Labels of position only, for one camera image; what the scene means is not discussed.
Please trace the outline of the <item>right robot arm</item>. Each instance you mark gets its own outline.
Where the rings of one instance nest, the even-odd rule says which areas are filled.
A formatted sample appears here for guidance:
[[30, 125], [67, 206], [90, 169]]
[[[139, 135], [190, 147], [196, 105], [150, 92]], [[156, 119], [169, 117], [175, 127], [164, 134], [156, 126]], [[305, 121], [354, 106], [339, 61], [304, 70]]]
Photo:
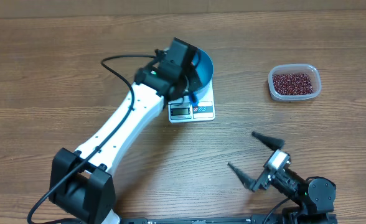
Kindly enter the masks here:
[[273, 151], [263, 165], [263, 172], [253, 179], [230, 162], [229, 168], [252, 192], [273, 186], [286, 196], [268, 214], [259, 216], [260, 223], [337, 223], [332, 214], [336, 184], [321, 176], [303, 179], [289, 169], [291, 156], [283, 151], [284, 140], [254, 131], [251, 135]]

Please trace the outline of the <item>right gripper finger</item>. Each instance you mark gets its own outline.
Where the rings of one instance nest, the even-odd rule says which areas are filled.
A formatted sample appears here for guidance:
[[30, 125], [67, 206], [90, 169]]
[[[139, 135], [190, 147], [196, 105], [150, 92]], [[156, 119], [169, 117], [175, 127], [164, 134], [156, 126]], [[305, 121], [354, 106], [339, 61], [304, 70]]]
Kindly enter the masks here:
[[267, 146], [269, 149], [271, 149], [272, 151], [280, 150], [285, 145], [285, 140], [265, 136], [255, 131], [253, 131], [251, 135], [257, 140], [259, 140], [261, 143], [263, 143], [265, 146]]
[[231, 170], [235, 173], [235, 175], [238, 177], [240, 182], [243, 184], [244, 188], [248, 190], [253, 190], [254, 185], [256, 183], [255, 179], [252, 179], [249, 175], [244, 173], [241, 169], [235, 167], [232, 163], [228, 163], [227, 166], [231, 168]]

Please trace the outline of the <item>red measuring scoop blue handle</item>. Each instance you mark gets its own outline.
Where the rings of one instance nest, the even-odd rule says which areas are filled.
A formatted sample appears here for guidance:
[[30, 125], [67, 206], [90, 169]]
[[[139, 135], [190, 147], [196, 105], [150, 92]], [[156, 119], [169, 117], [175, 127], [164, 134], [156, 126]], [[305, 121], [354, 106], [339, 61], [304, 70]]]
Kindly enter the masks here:
[[189, 99], [193, 108], [198, 107], [198, 97], [194, 92], [190, 92]]

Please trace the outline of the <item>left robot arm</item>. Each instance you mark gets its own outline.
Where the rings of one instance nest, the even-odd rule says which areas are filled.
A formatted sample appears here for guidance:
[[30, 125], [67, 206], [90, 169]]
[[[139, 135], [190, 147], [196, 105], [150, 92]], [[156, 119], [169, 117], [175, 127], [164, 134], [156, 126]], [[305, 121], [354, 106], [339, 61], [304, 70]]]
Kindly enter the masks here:
[[209, 89], [214, 65], [209, 55], [178, 38], [157, 49], [139, 68], [129, 92], [106, 123], [76, 150], [61, 148], [53, 158], [44, 198], [71, 216], [60, 223], [119, 223], [114, 174], [140, 132], [173, 101], [191, 106]]

